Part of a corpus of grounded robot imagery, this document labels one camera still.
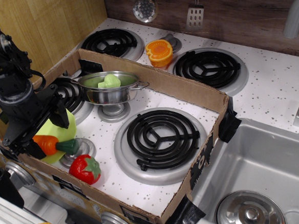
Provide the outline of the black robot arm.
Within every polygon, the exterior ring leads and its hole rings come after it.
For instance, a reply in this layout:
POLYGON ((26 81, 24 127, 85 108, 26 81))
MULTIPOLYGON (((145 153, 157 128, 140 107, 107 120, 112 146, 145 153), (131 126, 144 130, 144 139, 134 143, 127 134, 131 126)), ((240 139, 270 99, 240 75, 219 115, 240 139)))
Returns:
POLYGON ((34 88, 30 79, 40 73, 31 69, 31 62, 0 30, 0 109, 9 122, 2 144, 13 155, 43 159, 46 154, 33 137, 47 120, 66 129, 69 118, 56 85, 46 86, 43 80, 34 88))

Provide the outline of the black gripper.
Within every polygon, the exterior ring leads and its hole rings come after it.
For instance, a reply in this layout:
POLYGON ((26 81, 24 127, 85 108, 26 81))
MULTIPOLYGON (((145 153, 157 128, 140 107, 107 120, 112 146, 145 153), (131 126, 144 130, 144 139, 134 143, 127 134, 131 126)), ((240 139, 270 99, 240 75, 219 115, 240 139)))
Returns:
POLYGON ((0 107, 9 121, 2 143, 13 155, 26 153, 39 160, 46 157, 33 137, 48 119, 55 126, 69 128, 68 114, 55 84, 38 93, 31 85, 0 88, 0 107))

